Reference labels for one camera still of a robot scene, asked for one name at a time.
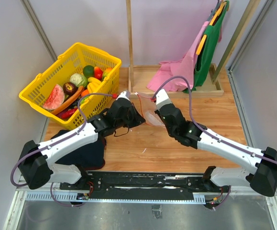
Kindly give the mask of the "pink garment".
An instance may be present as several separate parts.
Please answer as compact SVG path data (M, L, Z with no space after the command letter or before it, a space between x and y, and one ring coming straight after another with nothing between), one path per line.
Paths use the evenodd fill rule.
M194 68L198 59L196 50L208 25L209 21L205 21L194 42L183 58L177 61L162 61L159 63L160 68L149 81L147 85L148 89L155 92L166 80L174 76L182 76L186 78L189 82L189 88L193 88Z

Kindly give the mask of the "yellow plastic shopping basket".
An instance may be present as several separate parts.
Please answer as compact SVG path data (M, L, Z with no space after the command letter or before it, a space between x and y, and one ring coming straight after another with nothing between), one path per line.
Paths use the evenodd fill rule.
M62 85L75 73L83 73L86 65L97 66L101 70L112 68L112 71L97 88L99 93L115 94L119 91L119 73L122 61L106 51L83 43L74 43L63 54L59 55L46 71L38 74L20 93L19 98L31 108L59 123L68 130L77 128L83 123L83 118L76 111L68 120L62 120L43 108L56 84Z

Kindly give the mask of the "left wooden rack post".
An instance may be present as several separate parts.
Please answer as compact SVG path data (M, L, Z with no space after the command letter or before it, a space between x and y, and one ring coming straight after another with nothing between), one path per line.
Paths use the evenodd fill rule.
M132 11L131 1L126 0L126 13L127 13L127 31L128 31L128 46L129 46L129 91L133 90L134 84L134 62L133 62L133 34L132 34Z

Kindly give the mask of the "wooden rack post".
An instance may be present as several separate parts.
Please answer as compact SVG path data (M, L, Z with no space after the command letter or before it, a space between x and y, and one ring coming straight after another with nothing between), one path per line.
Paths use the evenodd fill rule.
M223 67L227 64L229 61L233 51L235 50L236 46L238 45L245 29L247 28L253 14L255 13L258 5L260 3L260 0L249 0L239 22L238 25L226 47L226 50L215 70L215 72L211 76L211 81L213 84L217 83L217 77L220 74L220 71L222 70Z
M133 62L133 34L132 34L132 11L131 1L126 0L126 13L127 13L127 31L128 31L128 46L129 46L129 91L133 90L134 84L134 62Z

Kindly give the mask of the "red bell pepper toy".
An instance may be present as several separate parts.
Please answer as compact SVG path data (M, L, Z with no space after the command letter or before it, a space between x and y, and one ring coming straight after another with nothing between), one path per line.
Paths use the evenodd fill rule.
M102 81L102 75L103 75L103 71L99 67L95 66L94 67L94 77L96 79Z

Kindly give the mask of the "orange carrot toy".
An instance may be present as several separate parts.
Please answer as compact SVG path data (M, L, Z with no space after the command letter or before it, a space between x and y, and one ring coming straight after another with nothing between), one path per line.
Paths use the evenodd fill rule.
M85 88L83 86L79 86L78 90L72 96L70 96L69 99L67 99L63 104L61 104L57 109L53 110L51 114L57 115L58 113L62 112L67 107L69 107L81 95L84 89Z

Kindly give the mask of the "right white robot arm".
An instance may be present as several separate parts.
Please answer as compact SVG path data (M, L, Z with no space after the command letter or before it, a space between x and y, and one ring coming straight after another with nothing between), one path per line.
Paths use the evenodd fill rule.
M210 166L206 169L202 187L212 192L218 186L247 186L255 192L272 197L277 190L277 151L252 148L218 135L211 129L187 121L180 109L172 103L157 106L155 113L164 123L170 137L181 145L215 153L238 165L224 169Z

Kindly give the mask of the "dark navy folded cloth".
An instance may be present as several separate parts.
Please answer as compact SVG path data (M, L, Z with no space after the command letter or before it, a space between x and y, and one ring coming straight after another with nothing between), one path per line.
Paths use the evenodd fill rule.
M100 137L96 142L82 146L60 158L56 164L79 165L85 170L101 169L105 165L104 150L106 145L106 139Z

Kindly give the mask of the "red chili pepper toy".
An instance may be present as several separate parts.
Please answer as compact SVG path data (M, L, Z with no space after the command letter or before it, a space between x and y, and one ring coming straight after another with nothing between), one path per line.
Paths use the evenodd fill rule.
M62 120L68 120L76 111L77 111L77 108L72 108L72 109L64 110L58 113L56 116Z

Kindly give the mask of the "right wooden rack post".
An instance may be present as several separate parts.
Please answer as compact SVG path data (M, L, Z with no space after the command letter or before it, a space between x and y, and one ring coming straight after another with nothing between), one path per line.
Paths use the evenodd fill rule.
M227 64L229 61L233 51L235 50L236 46L238 45L245 29L247 28L253 14L255 13L258 5L260 3L260 0L249 0L239 22L238 25L226 47L226 50L215 70L215 72L211 76L211 81L213 84L217 83L217 77L220 74L220 71L222 70L223 67Z

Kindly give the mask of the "green garment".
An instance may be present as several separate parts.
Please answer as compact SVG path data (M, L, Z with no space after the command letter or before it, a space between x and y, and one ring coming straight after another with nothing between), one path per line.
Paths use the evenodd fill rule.
M222 22L229 9L229 5L228 0L221 1L219 8L215 11L203 33L203 37L196 50L198 59L194 68L194 83L191 91L195 91L196 87L202 86L206 80L216 45L221 36Z

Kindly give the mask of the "green lime toy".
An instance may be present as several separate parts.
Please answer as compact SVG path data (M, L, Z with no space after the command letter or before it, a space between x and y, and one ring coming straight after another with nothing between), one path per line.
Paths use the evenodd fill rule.
M88 79L90 77L94 77L94 67L92 65L86 65L83 68L83 75Z

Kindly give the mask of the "clear zip top bag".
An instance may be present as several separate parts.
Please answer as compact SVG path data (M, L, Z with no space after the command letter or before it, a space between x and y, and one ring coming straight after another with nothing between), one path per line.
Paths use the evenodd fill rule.
M135 92L134 94L139 99L141 115L145 119L146 124L153 127L165 127L161 119L155 113L156 105L155 102L151 100L151 96L142 92Z

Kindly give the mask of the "purple mangosteen toy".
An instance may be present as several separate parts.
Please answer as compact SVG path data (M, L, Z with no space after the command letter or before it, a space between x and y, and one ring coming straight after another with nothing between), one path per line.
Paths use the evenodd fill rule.
M77 90L78 90L77 86L71 82L66 82L63 85L63 91L68 96L72 96L77 92Z

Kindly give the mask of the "green cabbage toy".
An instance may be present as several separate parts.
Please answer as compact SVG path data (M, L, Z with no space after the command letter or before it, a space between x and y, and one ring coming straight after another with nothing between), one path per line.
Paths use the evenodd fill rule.
M69 80L72 84L76 85L77 87L79 86L83 86L84 88L87 87L87 84L88 84L88 80L87 78L82 75L82 74L79 74L79 73L75 73L73 74L71 77L70 77L70 80Z

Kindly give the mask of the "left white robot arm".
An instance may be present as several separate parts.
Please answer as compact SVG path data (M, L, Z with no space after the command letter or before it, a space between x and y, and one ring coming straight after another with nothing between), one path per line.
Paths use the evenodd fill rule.
M87 186L83 167L78 164L60 165L56 162L71 152L116 133L121 127L133 128L145 123L145 119L126 98L118 98L110 108L94 115L85 123L52 140L36 144L25 143L17 168L25 185L34 190L47 183L68 183L81 190Z

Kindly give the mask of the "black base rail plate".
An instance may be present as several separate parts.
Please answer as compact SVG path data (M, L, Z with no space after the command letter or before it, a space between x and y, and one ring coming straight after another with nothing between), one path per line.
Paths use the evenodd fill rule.
M84 191L93 187L91 198L121 201L185 201L195 193L228 192L203 178L201 173L89 171L75 184L61 183L61 190Z

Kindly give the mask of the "yellow banana bunch toy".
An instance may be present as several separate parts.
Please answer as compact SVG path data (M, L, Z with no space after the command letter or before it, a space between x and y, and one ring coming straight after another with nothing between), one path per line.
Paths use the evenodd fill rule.
M88 91L90 93L95 93L97 92L97 88L101 85L101 81L94 78L94 77L89 77L88 78L88 85L87 85L87 88L88 88Z

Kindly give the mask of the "orange bell pepper toy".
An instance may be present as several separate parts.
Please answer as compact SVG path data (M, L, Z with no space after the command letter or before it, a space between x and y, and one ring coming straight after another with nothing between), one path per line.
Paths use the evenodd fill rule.
M89 95L89 91L87 89L81 93L81 97L85 97L87 95Z

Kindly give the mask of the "black grape bunch toy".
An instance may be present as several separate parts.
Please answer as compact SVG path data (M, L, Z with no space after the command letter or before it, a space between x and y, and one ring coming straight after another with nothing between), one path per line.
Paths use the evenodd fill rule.
M71 107L72 107L72 108L77 108L77 107L78 107L79 101L80 101L80 99L77 98L77 99L71 104Z

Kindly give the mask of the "watermelon slice toy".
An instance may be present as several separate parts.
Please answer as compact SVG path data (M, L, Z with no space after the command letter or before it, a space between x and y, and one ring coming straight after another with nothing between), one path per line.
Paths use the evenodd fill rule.
M43 108L46 110L55 110L62 105L64 99L65 94L63 88L59 84L56 84L43 104Z

